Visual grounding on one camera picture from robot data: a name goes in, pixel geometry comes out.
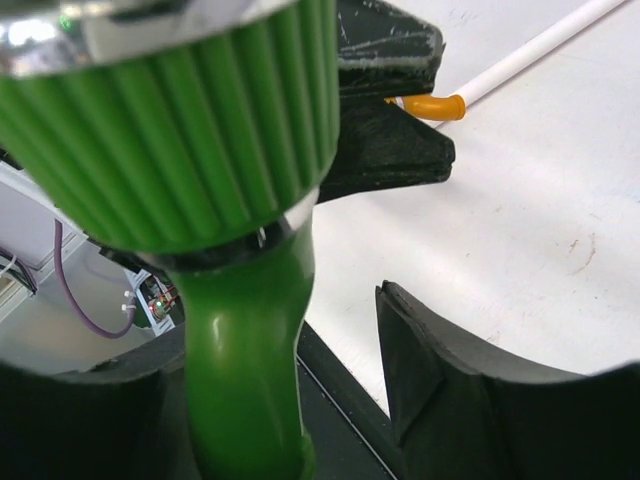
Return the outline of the green water faucet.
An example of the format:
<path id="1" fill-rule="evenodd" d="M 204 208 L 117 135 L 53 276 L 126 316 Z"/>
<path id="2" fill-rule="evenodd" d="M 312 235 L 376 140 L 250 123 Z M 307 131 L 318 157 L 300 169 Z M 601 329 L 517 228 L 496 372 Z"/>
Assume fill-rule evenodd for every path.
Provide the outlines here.
<path id="1" fill-rule="evenodd" d="M 186 314 L 207 479 L 309 479 L 296 347 L 337 151 L 332 1 L 5 1 L 1 143 Z"/>

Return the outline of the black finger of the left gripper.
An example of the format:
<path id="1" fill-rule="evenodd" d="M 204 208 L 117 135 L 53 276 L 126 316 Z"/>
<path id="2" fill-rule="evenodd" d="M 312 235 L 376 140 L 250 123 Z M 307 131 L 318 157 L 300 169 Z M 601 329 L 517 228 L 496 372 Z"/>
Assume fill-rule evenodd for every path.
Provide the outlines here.
<path id="1" fill-rule="evenodd" d="M 381 99 L 345 101 L 335 159 L 318 201 L 449 179 L 454 142 Z"/>
<path id="2" fill-rule="evenodd" d="M 343 98 L 429 94 L 444 54 L 441 30 L 386 1 L 337 3 Z"/>

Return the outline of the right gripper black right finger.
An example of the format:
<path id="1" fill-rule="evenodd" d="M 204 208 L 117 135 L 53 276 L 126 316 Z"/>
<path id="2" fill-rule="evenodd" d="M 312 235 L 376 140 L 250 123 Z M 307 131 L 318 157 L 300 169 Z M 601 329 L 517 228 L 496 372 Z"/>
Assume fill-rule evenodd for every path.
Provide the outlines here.
<path id="1" fill-rule="evenodd" d="M 639 366 L 581 375 L 507 352 L 399 284 L 376 290 L 388 408 L 412 479 L 635 479 Z"/>

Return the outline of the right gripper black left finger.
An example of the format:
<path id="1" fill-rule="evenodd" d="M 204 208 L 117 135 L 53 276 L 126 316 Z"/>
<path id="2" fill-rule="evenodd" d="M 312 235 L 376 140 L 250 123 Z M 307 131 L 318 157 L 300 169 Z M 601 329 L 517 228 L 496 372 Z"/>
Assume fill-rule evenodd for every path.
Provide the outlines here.
<path id="1" fill-rule="evenodd" d="M 85 372 L 1 364 L 4 479 L 197 479 L 182 326 Z"/>

